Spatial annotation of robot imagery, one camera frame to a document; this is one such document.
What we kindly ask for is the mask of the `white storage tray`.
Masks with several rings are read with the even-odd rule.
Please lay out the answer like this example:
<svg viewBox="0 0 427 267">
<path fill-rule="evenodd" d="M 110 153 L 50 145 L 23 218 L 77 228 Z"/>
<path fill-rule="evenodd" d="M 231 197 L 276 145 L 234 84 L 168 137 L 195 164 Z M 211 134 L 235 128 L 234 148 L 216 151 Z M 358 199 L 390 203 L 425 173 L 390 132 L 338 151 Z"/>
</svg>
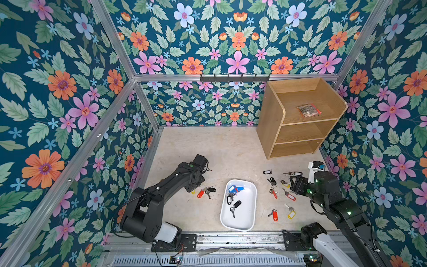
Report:
<svg viewBox="0 0 427 267">
<path fill-rule="evenodd" d="M 235 197 L 235 200 L 241 200 L 242 204 L 235 210 L 236 218 L 232 217 L 230 206 L 226 202 L 228 188 L 231 185 L 243 186 L 241 191 Z M 255 225 L 256 201 L 258 190 L 252 182 L 232 179 L 225 186 L 224 199 L 221 206 L 220 221 L 222 225 L 230 230 L 248 232 Z"/>
</svg>

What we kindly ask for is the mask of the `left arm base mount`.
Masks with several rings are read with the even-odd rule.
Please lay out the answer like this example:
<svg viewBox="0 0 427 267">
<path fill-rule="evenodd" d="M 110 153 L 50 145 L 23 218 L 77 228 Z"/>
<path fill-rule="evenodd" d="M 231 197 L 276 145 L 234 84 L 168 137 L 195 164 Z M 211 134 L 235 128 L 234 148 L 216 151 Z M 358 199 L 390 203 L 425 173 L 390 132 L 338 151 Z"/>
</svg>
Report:
<svg viewBox="0 0 427 267">
<path fill-rule="evenodd" d="M 154 241 L 151 252 L 195 252 L 197 245 L 196 234 L 178 234 L 171 243 Z"/>
</svg>

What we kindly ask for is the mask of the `yellow tag key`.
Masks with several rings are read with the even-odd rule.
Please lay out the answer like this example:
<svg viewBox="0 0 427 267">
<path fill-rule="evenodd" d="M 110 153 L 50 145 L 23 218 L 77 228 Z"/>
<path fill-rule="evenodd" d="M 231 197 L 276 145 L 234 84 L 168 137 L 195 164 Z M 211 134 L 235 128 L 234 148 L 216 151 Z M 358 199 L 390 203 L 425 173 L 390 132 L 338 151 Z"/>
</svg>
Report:
<svg viewBox="0 0 427 267">
<path fill-rule="evenodd" d="M 285 204 L 285 206 L 289 209 L 288 219 L 292 220 L 296 216 L 295 209 L 292 206 L 288 206 L 287 204 Z"/>
<path fill-rule="evenodd" d="M 284 187 L 286 187 L 286 188 L 290 188 L 290 187 L 291 187 L 291 184 L 290 184 L 290 183 L 288 183 L 288 182 L 286 182 L 285 180 L 281 180 L 281 184 L 282 184 Z"/>
</svg>

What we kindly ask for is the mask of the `wooden shelf cabinet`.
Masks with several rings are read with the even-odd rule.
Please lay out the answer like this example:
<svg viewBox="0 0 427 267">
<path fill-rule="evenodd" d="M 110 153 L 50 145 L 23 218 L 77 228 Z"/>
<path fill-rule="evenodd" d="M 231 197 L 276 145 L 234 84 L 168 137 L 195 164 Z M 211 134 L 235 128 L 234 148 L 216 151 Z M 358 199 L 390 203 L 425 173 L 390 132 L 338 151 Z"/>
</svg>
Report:
<svg viewBox="0 0 427 267">
<path fill-rule="evenodd" d="M 322 114 L 303 118 L 297 107 L 308 103 Z M 346 110 L 344 99 L 324 79 L 267 82 L 257 126 L 266 158 L 315 153 Z"/>
</svg>

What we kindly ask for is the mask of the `red tag key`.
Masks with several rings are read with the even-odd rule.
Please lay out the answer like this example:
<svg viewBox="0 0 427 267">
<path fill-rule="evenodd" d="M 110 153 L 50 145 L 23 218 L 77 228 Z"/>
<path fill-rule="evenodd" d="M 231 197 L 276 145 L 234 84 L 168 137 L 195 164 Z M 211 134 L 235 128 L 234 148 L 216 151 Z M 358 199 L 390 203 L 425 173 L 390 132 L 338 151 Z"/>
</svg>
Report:
<svg viewBox="0 0 427 267">
<path fill-rule="evenodd" d="M 198 198 L 198 199 L 202 198 L 204 194 L 205 194 L 205 190 L 201 190 L 201 191 L 198 193 L 197 198 Z"/>
<path fill-rule="evenodd" d="M 275 209 L 272 209 L 268 217 L 272 217 L 273 221 L 278 221 L 278 212 Z"/>
<path fill-rule="evenodd" d="M 296 197 L 288 189 L 285 189 L 285 188 L 282 188 L 282 189 L 283 189 L 283 191 L 285 193 L 285 196 L 288 199 L 290 199 L 291 201 L 296 201 Z"/>
<path fill-rule="evenodd" d="M 278 196 L 277 196 L 276 192 L 273 190 L 273 188 L 271 188 L 271 189 L 269 190 L 269 193 L 271 193 L 271 194 L 274 196 L 274 198 L 275 198 L 275 199 L 277 199 L 277 198 L 278 198 Z"/>
</svg>

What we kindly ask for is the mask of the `key with black ring tag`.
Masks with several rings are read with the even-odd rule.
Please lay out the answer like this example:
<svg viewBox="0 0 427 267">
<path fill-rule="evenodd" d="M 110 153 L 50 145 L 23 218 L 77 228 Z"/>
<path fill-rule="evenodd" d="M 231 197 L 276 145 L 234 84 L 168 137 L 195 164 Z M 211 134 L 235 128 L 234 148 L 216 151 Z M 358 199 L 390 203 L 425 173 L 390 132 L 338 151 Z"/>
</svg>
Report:
<svg viewBox="0 0 427 267">
<path fill-rule="evenodd" d="M 273 177 L 268 178 L 268 182 L 272 187 L 277 186 L 277 182 Z"/>
</svg>

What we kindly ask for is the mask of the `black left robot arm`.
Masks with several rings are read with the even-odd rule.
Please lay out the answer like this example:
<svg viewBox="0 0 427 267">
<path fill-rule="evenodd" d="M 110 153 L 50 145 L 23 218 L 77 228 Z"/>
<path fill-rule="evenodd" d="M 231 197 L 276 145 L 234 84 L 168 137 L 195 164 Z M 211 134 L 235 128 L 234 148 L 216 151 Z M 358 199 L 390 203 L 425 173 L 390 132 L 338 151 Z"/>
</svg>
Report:
<svg viewBox="0 0 427 267">
<path fill-rule="evenodd" d="M 156 185 L 135 189 L 123 212 L 120 229 L 146 243 L 162 241 L 176 247 L 182 230 L 163 221 L 164 206 L 181 189 L 192 192 L 198 188 L 205 181 L 203 174 L 209 171 L 208 164 L 207 158 L 196 155 L 193 161 L 180 163 Z"/>
</svg>

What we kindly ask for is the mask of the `pile of colourful key tags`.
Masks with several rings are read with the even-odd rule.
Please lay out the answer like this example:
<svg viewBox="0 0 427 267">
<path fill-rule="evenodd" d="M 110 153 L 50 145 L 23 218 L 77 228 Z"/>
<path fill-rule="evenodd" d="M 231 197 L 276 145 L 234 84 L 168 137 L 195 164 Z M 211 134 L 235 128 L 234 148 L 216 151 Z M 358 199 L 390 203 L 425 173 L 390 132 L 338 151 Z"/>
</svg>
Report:
<svg viewBox="0 0 427 267">
<path fill-rule="evenodd" d="M 230 211 L 232 213 L 233 218 L 236 218 L 235 210 L 242 204 L 241 200 L 235 200 L 235 197 L 239 192 L 244 190 L 245 188 L 243 186 L 236 186 L 236 185 L 231 185 L 228 188 L 228 195 L 226 198 L 226 202 L 230 206 Z"/>
</svg>

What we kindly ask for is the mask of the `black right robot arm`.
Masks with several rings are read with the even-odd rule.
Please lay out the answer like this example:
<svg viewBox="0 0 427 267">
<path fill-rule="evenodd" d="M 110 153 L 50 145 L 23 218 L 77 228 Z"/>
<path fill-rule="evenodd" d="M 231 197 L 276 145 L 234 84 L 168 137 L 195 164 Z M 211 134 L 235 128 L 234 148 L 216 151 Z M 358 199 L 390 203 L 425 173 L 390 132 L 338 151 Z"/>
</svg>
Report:
<svg viewBox="0 0 427 267">
<path fill-rule="evenodd" d="M 322 208 L 321 215 L 332 221 L 347 238 L 364 267 L 390 267 L 391 263 L 374 235 L 372 223 L 359 204 L 343 197 L 339 179 L 328 171 L 315 172 L 313 179 L 311 182 L 303 176 L 291 176 L 290 190 L 308 197 L 311 205 Z M 318 223 L 301 229 L 301 243 L 319 251 L 335 267 L 357 266 L 341 248 L 332 244 L 331 237 Z"/>
</svg>

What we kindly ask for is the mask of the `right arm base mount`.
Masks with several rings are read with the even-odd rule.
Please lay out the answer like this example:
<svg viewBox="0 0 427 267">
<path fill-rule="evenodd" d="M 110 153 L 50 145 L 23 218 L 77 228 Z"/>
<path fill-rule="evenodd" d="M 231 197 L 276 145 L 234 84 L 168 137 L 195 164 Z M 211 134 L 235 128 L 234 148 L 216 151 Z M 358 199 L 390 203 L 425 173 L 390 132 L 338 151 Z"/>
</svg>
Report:
<svg viewBox="0 0 427 267">
<path fill-rule="evenodd" d="M 282 230 L 284 238 L 284 246 L 286 251 L 316 251 L 314 240 L 320 234 L 328 234 L 326 230 L 320 229 L 302 229 L 301 233 L 292 233 L 287 230 Z"/>
</svg>

